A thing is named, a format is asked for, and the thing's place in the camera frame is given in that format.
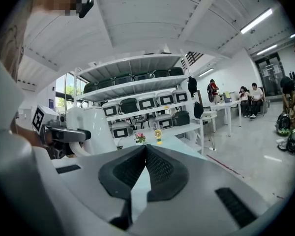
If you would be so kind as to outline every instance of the person in white shirt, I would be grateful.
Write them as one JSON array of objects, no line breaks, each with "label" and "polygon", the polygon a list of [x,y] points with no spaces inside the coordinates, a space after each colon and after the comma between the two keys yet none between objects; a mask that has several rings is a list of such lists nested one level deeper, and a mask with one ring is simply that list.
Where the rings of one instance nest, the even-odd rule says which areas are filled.
[{"label": "person in white shirt", "polygon": [[252,116],[250,118],[255,119],[264,99],[264,93],[262,92],[261,88],[257,87],[256,83],[252,84],[252,91],[250,93],[250,96],[252,98]]},{"label": "person in white shirt", "polygon": [[239,98],[240,98],[240,104],[241,104],[244,118],[247,118],[247,116],[250,117],[248,96],[249,96],[249,91],[247,90],[247,88],[242,86],[240,88]]}]

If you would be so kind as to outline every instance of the white shirt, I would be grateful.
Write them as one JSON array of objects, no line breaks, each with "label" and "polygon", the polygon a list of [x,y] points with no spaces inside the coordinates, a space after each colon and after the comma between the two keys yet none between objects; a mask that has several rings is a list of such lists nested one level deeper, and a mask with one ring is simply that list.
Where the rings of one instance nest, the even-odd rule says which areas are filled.
[{"label": "white shirt", "polygon": [[241,94],[242,94],[242,97],[240,98],[241,101],[248,100],[248,92],[242,92]]},{"label": "white shirt", "polygon": [[264,93],[260,88],[257,88],[257,90],[252,89],[250,94],[255,100],[260,100]]}]

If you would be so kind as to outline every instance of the potted flower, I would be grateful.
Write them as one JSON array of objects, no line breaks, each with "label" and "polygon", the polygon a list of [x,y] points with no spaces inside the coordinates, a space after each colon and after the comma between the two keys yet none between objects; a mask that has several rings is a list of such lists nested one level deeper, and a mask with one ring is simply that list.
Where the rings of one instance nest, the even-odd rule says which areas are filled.
[{"label": "potted flower", "polygon": [[146,137],[144,136],[143,133],[136,133],[136,138],[135,138],[136,142],[137,143],[140,143],[140,144],[145,144],[146,143]]}]

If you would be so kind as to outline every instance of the tree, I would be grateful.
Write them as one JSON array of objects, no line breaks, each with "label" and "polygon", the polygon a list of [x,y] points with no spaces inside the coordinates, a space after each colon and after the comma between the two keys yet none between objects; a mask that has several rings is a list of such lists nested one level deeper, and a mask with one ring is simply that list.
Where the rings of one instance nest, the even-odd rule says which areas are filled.
[{"label": "tree", "polygon": [[[73,92],[74,92],[74,88],[72,85],[66,85],[65,86],[65,93],[69,94],[73,97]],[[77,95],[80,95],[80,87],[77,87]],[[59,98],[57,107],[64,107],[64,99],[63,98]]]}]

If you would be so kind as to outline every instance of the red shirt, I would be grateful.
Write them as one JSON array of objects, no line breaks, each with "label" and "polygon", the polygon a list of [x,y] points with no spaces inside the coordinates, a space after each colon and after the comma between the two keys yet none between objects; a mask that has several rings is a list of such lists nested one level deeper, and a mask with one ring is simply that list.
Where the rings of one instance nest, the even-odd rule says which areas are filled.
[{"label": "red shirt", "polygon": [[210,86],[213,88],[213,90],[216,90],[217,89],[217,86],[216,86],[215,82],[211,82],[210,83]]}]

